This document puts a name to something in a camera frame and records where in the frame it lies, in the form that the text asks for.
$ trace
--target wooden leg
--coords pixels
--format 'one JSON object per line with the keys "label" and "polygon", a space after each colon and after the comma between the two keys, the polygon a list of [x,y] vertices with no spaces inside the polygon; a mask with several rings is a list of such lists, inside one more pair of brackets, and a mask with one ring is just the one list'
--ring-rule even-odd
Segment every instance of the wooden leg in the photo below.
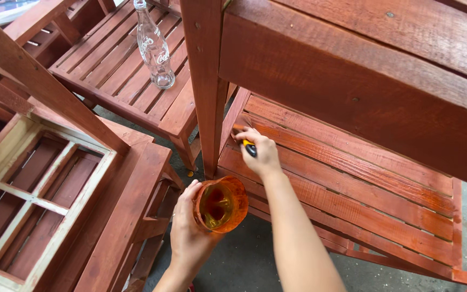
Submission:
{"label": "wooden leg", "polygon": [[201,133],[204,175],[214,176],[228,82],[219,78],[219,49],[223,1],[181,0],[192,89]]}
{"label": "wooden leg", "polygon": [[176,146],[176,150],[178,150],[178,154],[185,167],[190,170],[196,170],[196,163],[194,162],[196,158],[192,156],[192,149],[191,145],[188,143],[188,137],[186,135],[181,137],[170,136],[170,140],[174,143],[174,146]]}

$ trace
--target armrest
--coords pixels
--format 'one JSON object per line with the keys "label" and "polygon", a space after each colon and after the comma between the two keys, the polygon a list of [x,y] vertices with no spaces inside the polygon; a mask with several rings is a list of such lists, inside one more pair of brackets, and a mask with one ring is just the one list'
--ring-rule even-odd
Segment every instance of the armrest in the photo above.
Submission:
{"label": "armrest", "polygon": [[65,13],[74,2],[75,0],[41,0],[10,23],[4,31],[16,43],[23,46],[55,17]]}

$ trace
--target paintbrush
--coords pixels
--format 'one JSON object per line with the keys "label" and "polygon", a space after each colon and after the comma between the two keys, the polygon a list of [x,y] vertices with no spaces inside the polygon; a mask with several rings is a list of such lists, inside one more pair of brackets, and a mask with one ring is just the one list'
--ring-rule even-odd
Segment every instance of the paintbrush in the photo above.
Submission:
{"label": "paintbrush", "polygon": [[[250,116],[248,116],[247,114],[241,113],[239,116],[237,116],[237,119],[235,120],[235,123],[233,124],[232,137],[234,138],[235,135],[241,132],[244,132],[244,127],[253,128],[252,120],[250,119]],[[257,157],[257,148],[255,147],[254,143],[246,139],[243,139],[242,145],[250,156]]]}

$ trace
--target yellow brush handle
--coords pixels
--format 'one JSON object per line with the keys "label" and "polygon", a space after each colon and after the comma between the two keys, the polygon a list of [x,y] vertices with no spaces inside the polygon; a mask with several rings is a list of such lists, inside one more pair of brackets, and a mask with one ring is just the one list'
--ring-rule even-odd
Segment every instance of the yellow brush handle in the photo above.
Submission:
{"label": "yellow brush handle", "polygon": [[246,147],[246,145],[255,145],[255,144],[254,144],[254,143],[251,143],[250,141],[248,141],[248,140],[246,140],[246,139],[244,139],[244,140],[242,141],[242,145],[243,145],[244,147]]}

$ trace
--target chair seat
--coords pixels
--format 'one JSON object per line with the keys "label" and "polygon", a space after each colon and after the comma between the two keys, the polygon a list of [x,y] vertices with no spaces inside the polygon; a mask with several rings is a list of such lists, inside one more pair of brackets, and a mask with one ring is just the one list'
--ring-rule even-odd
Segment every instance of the chair seat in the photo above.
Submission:
{"label": "chair seat", "polygon": [[460,281],[452,270],[462,264],[460,180],[241,88],[224,121],[215,176],[241,179],[250,212],[266,220],[262,181],[229,137],[242,112],[276,142],[282,169],[330,251]]}

